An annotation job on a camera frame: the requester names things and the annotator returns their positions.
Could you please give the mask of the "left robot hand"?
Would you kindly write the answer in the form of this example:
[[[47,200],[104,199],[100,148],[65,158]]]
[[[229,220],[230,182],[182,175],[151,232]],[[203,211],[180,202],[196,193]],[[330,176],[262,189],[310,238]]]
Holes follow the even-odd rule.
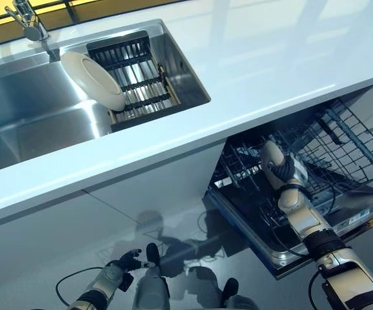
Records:
[[[141,268],[149,268],[150,264],[148,262],[142,262],[138,259],[141,252],[141,249],[129,250],[118,259],[117,265],[126,272],[135,271]]]

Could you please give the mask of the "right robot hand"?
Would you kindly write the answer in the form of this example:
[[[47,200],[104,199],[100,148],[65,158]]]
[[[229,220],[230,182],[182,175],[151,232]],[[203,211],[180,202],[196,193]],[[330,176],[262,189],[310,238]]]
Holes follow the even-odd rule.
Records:
[[[307,169],[293,154],[284,156],[280,165],[275,165],[273,161],[268,162],[265,174],[275,190],[293,183],[306,185],[308,181]]]

